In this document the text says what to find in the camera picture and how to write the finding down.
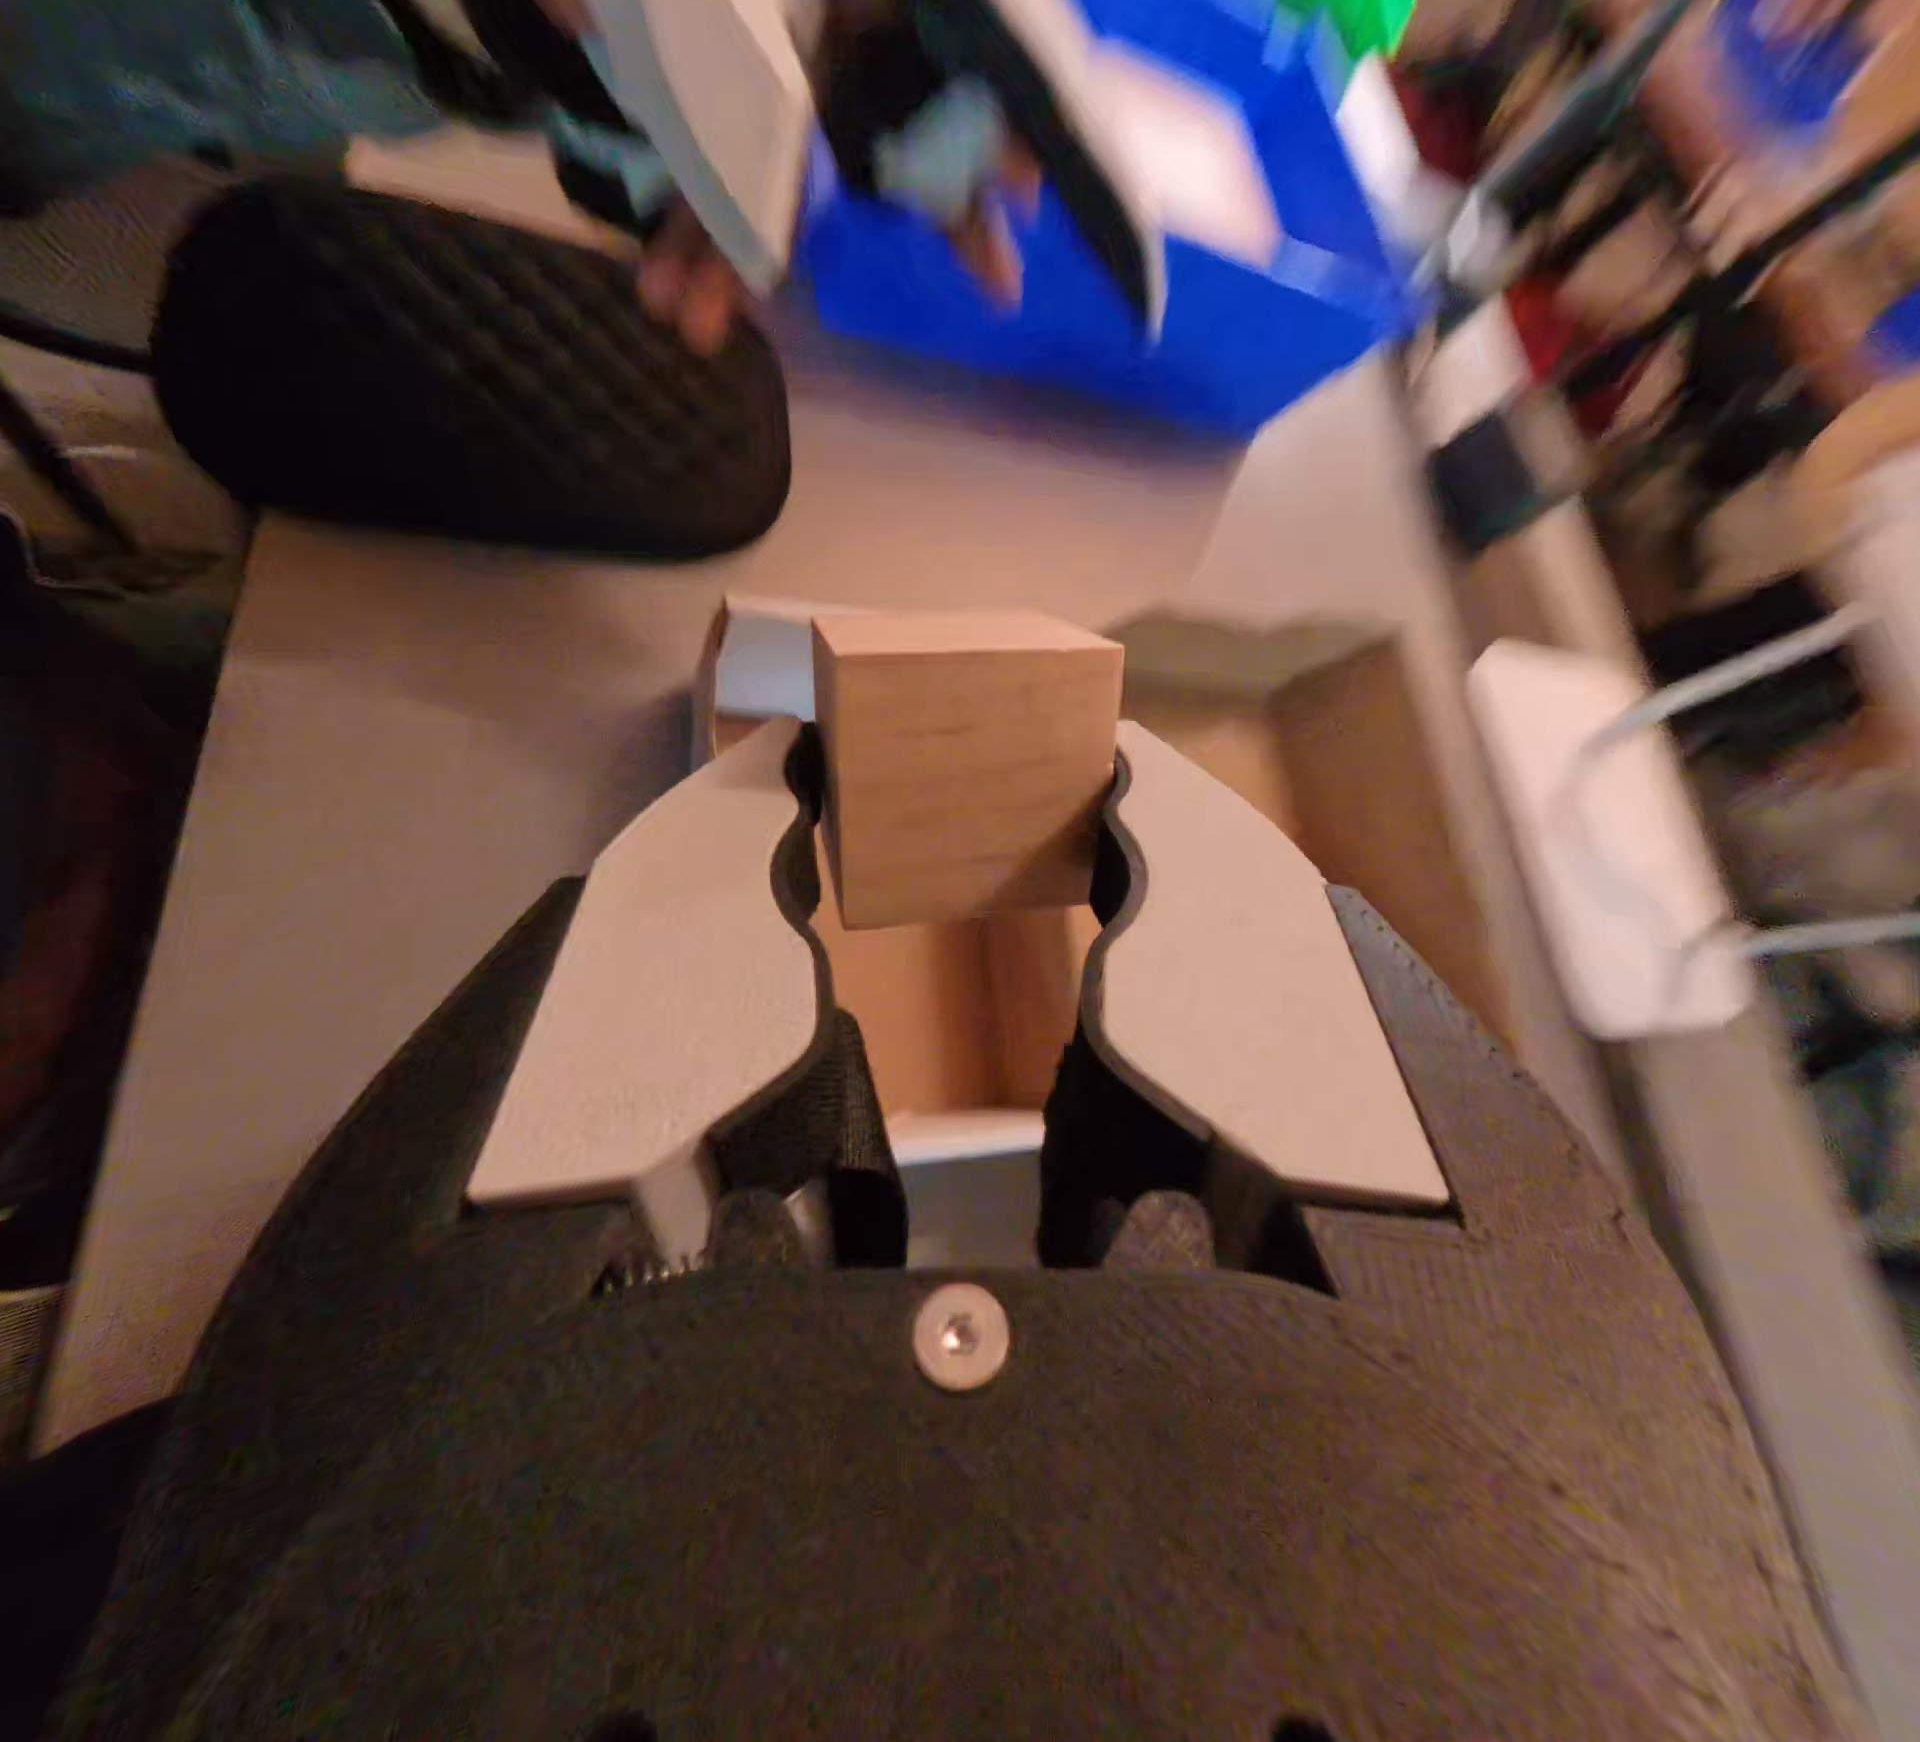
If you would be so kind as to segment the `wooden cube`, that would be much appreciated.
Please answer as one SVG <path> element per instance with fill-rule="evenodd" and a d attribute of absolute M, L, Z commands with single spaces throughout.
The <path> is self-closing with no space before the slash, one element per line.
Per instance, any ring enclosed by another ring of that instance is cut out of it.
<path fill-rule="evenodd" d="M 1083 906 L 1114 781 L 1124 647 L 1035 610 L 812 620 L 841 926 Z"/>

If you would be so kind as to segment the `white cardboard box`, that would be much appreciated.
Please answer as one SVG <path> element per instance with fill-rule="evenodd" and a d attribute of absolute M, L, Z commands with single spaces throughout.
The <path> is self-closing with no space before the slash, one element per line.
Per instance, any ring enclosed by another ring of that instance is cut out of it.
<path fill-rule="evenodd" d="M 707 662 L 714 721 L 810 724 L 818 826 L 825 826 L 824 749 L 814 724 L 812 640 L 818 616 L 877 607 L 793 607 L 727 601 Z M 1278 823 L 1328 883 L 1405 1090 L 1444 1170 L 1453 1126 L 1451 1054 L 1487 1055 L 1493 1084 L 1515 1076 L 1504 1031 L 1508 1004 L 1486 953 L 1483 922 L 1456 851 L 1446 796 L 1428 753 L 1401 660 L 1333 626 L 1248 633 L 1202 617 L 1151 611 L 1115 640 L 1121 647 L 1117 721 L 1137 721 Z M 1185 1192 L 1212 1204 L 1230 1263 L 1258 1263 L 1279 1209 L 1227 1208 L 1230 1194 L 1289 1202 L 1315 1242 L 1338 1220 L 1384 1218 L 1387 1228 L 1456 1228 L 1462 1198 L 1446 1205 L 1308 1202 L 1232 1150 L 1182 1127 L 1108 1070 L 1083 1033 L 1087 955 L 1099 920 L 1115 913 L 1124 876 L 1115 843 L 1096 829 L 1085 903 L 975 920 L 875 929 L 880 983 L 907 969 L 944 972 L 950 943 L 977 964 L 962 977 L 958 1018 L 982 1019 L 1001 1074 L 1035 1081 L 1040 1049 L 1060 1047 L 1043 1104 L 1040 1252 L 1069 1265 L 1103 1244 L 1108 1202 Z M 793 1187 L 835 1162 L 841 1126 L 880 1130 L 865 1047 L 830 974 L 827 1031 L 810 1063 L 714 1136 L 732 1186 Z"/>

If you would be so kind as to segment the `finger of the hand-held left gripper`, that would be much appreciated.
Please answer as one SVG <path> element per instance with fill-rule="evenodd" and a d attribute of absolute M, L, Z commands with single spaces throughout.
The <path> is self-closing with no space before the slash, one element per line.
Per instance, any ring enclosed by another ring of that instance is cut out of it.
<path fill-rule="evenodd" d="M 583 0 L 587 53 L 707 240 L 764 295 L 787 274 L 814 133 L 795 0 Z"/>
<path fill-rule="evenodd" d="M 1167 287 L 1163 234 L 1115 139 L 1081 1 L 952 0 L 952 19 L 962 56 L 995 90 L 1136 332 L 1156 342 Z"/>

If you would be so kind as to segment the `person's left forearm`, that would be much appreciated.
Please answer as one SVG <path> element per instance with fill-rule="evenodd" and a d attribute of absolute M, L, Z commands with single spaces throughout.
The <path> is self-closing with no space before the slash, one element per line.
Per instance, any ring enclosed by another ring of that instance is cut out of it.
<path fill-rule="evenodd" d="M 10 220 L 153 159 L 522 120 L 458 0 L 1 0 Z"/>

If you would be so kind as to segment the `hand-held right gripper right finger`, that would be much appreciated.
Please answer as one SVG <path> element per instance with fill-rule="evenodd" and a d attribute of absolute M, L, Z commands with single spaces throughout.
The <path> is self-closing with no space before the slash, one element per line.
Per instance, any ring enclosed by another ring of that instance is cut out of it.
<path fill-rule="evenodd" d="M 1081 976 L 1093 1055 L 1303 1202 L 1446 1205 L 1329 883 L 1283 827 L 1124 720 L 1102 831 L 1121 888 Z"/>

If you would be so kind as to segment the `person's left hand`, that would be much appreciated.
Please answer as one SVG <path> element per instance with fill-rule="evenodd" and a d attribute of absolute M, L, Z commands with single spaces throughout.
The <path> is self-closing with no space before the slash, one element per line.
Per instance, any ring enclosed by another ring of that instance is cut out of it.
<path fill-rule="evenodd" d="M 699 357 L 718 355 L 738 317 L 751 309 L 744 280 L 682 196 L 668 200 L 642 225 L 635 298 Z"/>

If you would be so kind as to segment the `large blue plastic bin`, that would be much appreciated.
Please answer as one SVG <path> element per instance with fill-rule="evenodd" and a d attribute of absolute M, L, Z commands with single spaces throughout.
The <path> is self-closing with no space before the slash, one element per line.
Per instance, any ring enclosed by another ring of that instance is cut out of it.
<path fill-rule="evenodd" d="M 1210 434 L 1255 434 L 1415 320 L 1336 105 L 1352 68 L 1325 10 L 1283 0 L 1076 0 L 1096 103 L 1163 234 L 1163 320 L 1143 339 L 1053 189 L 1015 220 L 1005 309 L 921 217 L 841 188 L 824 144 L 795 274 L 825 329 Z"/>

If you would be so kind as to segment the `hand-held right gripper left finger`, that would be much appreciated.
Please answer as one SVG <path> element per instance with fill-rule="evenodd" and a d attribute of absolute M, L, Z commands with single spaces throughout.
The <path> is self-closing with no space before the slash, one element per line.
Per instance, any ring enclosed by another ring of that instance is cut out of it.
<path fill-rule="evenodd" d="M 704 1250 L 714 1137 L 824 1044 L 832 974 L 810 724 L 773 716 L 587 867 L 468 1175 L 474 1208 L 622 1202 Z"/>

